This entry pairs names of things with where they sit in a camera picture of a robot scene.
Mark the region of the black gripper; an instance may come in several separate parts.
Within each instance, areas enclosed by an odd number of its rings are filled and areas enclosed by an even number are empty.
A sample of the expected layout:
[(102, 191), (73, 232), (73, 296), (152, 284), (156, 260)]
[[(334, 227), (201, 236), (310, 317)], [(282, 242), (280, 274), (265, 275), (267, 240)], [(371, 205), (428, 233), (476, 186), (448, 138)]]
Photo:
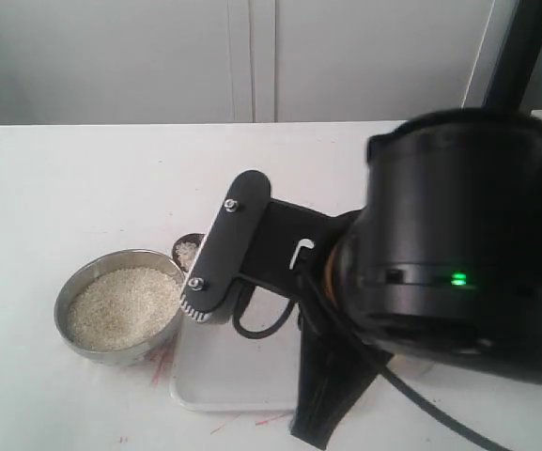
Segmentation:
[(393, 355), (368, 346), (350, 329), (348, 320), (332, 305), (322, 274), (297, 270), (302, 291), (298, 399), (290, 434), (327, 448), (334, 430), (379, 375), (390, 373)]

